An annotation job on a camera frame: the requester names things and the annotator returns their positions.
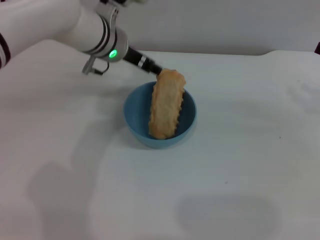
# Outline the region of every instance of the green led light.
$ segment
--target green led light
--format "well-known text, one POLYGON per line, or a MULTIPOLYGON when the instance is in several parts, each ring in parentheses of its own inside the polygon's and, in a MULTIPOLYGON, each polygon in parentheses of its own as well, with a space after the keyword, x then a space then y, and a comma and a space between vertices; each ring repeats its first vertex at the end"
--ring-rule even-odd
POLYGON ((109 54, 109 58, 114 58, 115 56, 117 56, 117 54, 118 54, 118 51, 117 50, 112 50, 111 52, 110 52, 110 54, 109 54))

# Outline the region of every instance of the blue bowl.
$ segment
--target blue bowl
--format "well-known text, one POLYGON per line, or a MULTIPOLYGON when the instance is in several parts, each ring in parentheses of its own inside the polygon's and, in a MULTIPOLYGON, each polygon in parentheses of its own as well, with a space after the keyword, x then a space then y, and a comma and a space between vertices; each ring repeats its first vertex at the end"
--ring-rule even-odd
POLYGON ((182 110, 178 118, 179 124, 172 138, 158 140, 149 134, 149 119, 152 93, 155 81, 137 87, 125 100, 123 113, 126 124, 133 135, 144 145, 162 149, 183 139, 195 124, 197 107, 189 92, 183 94, 182 110))

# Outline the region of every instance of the metal bracket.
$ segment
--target metal bracket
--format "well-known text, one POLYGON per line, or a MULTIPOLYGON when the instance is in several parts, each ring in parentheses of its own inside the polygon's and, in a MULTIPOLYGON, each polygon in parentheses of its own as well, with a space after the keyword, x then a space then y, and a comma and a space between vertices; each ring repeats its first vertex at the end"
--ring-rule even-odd
POLYGON ((97 74, 102 76, 106 71, 109 69, 109 62, 107 62, 108 66, 106 67, 105 70, 100 71, 96 68, 94 68, 94 63, 95 63, 96 58, 94 56, 90 56, 89 60, 85 63, 82 73, 84 75, 88 75, 89 73, 97 74))

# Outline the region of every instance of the bowl rim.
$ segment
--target bowl rim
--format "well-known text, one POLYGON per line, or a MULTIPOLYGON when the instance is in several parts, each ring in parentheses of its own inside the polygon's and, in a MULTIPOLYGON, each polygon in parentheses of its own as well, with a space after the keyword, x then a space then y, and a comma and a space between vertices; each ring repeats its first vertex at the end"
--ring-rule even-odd
POLYGON ((137 89, 142 88, 142 87, 145 86, 145 85, 151 85, 151 84, 154 85, 154 84, 156 84, 156 82, 157 82, 157 81, 146 82, 146 83, 144 83, 144 84, 136 87, 135 89, 133 89, 133 90, 127 95, 127 97, 126 97, 126 99, 125 99, 125 101, 124 101, 124 104, 123 104, 123 107, 122 107, 122 114, 123 114, 124 121, 125 121, 125 123, 127 124, 127 126, 130 128, 131 131, 133 131, 135 134, 139 135, 139 137, 141 137, 141 138, 143 138, 143 139, 146 139, 146 140, 148 140, 148 141, 151 140, 151 141, 157 141, 157 142, 165 142, 165 141, 172 140, 172 139, 175 139, 175 138, 183 135, 184 133, 186 133, 186 132, 195 124, 196 119, 197 119, 197 113, 198 113, 198 112, 197 112, 197 105, 196 105, 196 101, 194 100, 194 98, 192 97, 192 95, 190 94, 190 92, 188 92, 188 91, 184 88, 184 92, 187 93, 187 94, 191 97, 191 99, 192 99, 192 101, 193 101, 193 104, 194 104, 194 111, 195 111, 195 113, 194 113, 194 118, 193 118, 193 121, 192 121, 191 125, 190 125, 183 133, 181 133, 180 135, 174 136, 174 137, 168 138, 168 139, 153 139, 153 138, 148 138, 148 137, 142 136, 140 133, 136 132, 136 131, 130 126, 130 124, 128 123, 127 118, 126 118, 126 114, 125 114, 125 108, 126 108, 128 99, 129 99, 129 97, 130 97, 131 94, 133 94, 137 89))

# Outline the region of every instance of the bread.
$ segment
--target bread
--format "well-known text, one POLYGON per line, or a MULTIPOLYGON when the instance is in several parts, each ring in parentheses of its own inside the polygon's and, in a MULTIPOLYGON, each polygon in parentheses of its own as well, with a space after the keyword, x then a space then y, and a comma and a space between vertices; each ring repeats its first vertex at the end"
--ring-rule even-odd
POLYGON ((186 80, 176 70, 163 69, 153 87, 149 134, 156 139, 171 138, 176 131, 186 80))

